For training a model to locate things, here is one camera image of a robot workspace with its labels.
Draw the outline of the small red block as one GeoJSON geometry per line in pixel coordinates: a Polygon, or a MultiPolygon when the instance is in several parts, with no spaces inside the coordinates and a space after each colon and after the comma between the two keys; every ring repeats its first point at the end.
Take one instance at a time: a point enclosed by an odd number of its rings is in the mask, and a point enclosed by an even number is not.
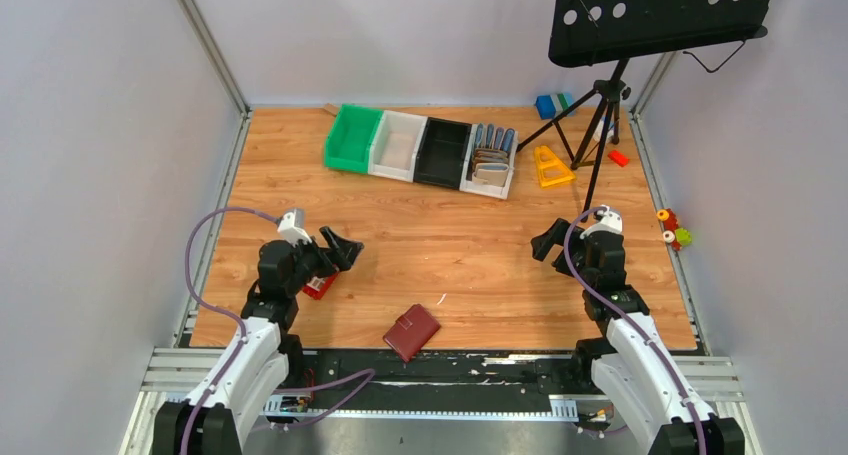
{"type": "Polygon", "coordinates": [[[630,163],[630,159],[618,150],[610,151],[608,157],[619,167],[626,167],[630,163]]]}

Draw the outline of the white bin with tools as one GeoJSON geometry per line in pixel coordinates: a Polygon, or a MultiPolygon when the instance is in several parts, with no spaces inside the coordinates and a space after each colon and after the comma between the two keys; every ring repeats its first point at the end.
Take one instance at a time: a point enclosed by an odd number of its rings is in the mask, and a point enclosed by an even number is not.
{"type": "Polygon", "coordinates": [[[493,123],[471,126],[459,190],[505,200],[515,172],[517,132],[493,123]]]}

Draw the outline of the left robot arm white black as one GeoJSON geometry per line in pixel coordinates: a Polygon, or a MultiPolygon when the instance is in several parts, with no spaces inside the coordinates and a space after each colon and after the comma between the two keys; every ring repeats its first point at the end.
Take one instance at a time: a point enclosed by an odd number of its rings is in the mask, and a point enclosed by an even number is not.
{"type": "Polygon", "coordinates": [[[320,233],[325,246],[294,232],[260,248],[233,340],[193,390],[158,410],[152,453],[239,454],[273,392],[304,380],[303,347],[288,332],[297,296],[315,279],[350,270],[364,248],[328,227],[320,233]]]}

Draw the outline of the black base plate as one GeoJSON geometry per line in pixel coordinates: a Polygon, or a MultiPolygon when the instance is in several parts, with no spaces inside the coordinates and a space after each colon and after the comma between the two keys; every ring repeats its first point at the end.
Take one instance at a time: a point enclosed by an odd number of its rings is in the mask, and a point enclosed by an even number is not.
{"type": "Polygon", "coordinates": [[[316,387],[372,369],[372,382],[389,386],[503,385],[546,395],[601,395],[589,370],[571,358],[570,351],[437,349],[421,351],[405,362],[389,349],[310,349],[277,387],[316,387]]]}

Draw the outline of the black music stand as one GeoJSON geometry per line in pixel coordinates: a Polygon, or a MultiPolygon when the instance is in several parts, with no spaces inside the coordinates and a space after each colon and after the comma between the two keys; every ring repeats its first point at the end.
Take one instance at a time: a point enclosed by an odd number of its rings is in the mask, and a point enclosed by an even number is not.
{"type": "Polygon", "coordinates": [[[590,208],[600,165],[608,144],[620,140],[622,103],[631,88],[623,79],[629,62],[638,57],[690,52],[694,48],[735,42],[743,47],[765,37],[770,0],[555,0],[548,43],[550,62],[579,68],[611,62],[612,73],[594,82],[572,105],[519,142],[524,149],[563,118],[597,97],[580,145],[568,147],[570,167],[592,169],[584,206],[590,208]]]}

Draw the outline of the colourful toy car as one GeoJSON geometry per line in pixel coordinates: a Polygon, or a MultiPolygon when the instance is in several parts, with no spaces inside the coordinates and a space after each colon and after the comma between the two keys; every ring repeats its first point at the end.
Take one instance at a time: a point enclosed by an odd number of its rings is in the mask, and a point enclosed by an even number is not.
{"type": "Polygon", "coordinates": [[[663,208],[656,212],[657,219],[662,227],[664,242],[674,251],[680,251],[692,244],[693,237],[679,222],[676,213],[670,208],[663,208]]]}

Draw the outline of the blue green block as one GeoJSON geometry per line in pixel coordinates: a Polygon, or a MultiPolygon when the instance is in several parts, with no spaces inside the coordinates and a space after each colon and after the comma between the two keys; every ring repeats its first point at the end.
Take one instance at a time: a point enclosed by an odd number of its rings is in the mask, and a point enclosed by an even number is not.
{"type": "Polygon", "coordinates": [[[568,92],[540,95],[534,107],[542,120],[550,120],[574,104],[573,96],[568,92]]]}

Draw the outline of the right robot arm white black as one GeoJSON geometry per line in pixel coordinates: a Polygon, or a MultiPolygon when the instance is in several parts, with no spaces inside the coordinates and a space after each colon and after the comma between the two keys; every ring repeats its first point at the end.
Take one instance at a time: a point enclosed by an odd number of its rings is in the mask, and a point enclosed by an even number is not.
{"type": "Polygon", "coordinates": [[[561,247],[552,265],[576,280],[600,337],[577,342],[569,375],[584,392],[600,391],[646,454],[743,454],[745,434],[718,415],[686,380],[658,334],[643,297],[626,281],[622,220],[590,210],[587,228],[557,219],[531,241],[534,259],[561,247]]]}

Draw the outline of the white plastic bin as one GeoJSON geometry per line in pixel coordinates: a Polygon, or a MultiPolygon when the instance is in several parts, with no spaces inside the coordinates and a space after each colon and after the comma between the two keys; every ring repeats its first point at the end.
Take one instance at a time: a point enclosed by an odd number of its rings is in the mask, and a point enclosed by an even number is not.
{"type": "Polygon", "coordinates": [[[385,110],[369,151],[368,174],[411,183],[427,118],[385,110]]]}

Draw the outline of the black plastic bin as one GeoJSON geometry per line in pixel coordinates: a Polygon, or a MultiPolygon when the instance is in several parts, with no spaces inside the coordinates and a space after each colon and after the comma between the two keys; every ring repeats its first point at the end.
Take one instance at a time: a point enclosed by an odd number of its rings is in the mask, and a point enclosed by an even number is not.
{"type": "Polygon", "coordinates": [[[413,171],[415,183],[458,190],[472,125],[428,117],[413,171]]]}

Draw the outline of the yellow triangular toy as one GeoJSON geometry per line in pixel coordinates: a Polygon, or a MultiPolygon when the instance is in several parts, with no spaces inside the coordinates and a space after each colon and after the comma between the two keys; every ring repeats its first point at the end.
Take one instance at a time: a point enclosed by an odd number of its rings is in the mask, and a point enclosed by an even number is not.
{"type": "Polygon", "coordinates": [[[535,147],[533,158],[542,189],[570,184],[576,180],[573,171],[548,146],[535,147]]]}

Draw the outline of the green plastic bin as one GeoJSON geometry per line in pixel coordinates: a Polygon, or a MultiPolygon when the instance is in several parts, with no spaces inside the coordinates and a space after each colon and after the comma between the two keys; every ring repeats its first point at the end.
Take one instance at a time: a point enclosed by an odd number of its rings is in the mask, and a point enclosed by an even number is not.
{"type": "Polygon", "coordinates": [[[367,173],[370,148],[383,111],[343,104],[324,144],[324,165],[331,169],[367,173]]]}

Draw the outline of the aluminium frame rail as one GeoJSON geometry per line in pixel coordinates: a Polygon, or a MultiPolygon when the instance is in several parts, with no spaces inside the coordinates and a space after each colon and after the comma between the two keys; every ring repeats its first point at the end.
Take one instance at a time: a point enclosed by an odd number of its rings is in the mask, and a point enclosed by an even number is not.
{"type": "MultiPolygon", "coordinates": [[[[121,446],[123,454],[146,454],[152,447],[153,420],[166,401],[178,402],[215,365],[219,348],[157,348],[149,361],[121,446]]],[[[546,395],[517,386],[406,385],[372,381],[334,412],[336,418],[552,422],[575,420],[604,409],[613,426],[623,417],[607,396],[546,395]]]]}

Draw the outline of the red leather card holder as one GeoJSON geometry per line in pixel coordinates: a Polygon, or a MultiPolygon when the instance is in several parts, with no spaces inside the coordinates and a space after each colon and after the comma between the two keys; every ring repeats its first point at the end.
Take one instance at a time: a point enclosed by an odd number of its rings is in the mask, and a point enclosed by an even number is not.
{"type": "Polygon", "coordinates": [[[414,304],[396,319],[383,341],[409,363],[440,329],[441,324],[423,305],[414,304]]]}

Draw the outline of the red plastic tray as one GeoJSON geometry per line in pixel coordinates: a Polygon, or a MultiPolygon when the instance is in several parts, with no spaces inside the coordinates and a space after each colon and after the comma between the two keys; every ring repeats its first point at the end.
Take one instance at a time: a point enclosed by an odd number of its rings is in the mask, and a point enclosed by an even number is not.
{"type": "Polygon", "coordinates": [[[314,300],[321,300],[338,276],[338,273],[334,273],[328,277],[313,277],[302,288],[302,292],[314,300]]]}

